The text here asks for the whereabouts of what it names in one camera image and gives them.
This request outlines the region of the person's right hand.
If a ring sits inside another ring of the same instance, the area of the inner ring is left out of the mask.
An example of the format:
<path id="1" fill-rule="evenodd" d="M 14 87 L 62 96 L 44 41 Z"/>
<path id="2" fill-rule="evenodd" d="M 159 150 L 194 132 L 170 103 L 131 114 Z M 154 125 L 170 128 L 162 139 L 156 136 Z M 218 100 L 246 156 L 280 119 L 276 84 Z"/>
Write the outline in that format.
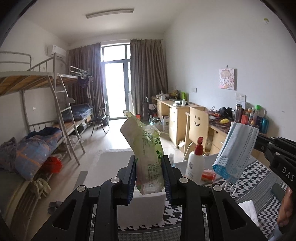
<path id="1" fill-rule="evenodd" d="M 278 212 L 277 224 L 280 227 L 288 225 L 293 212 L 292 190 L 288 187 L 281 201 L 281 207 Z"/>

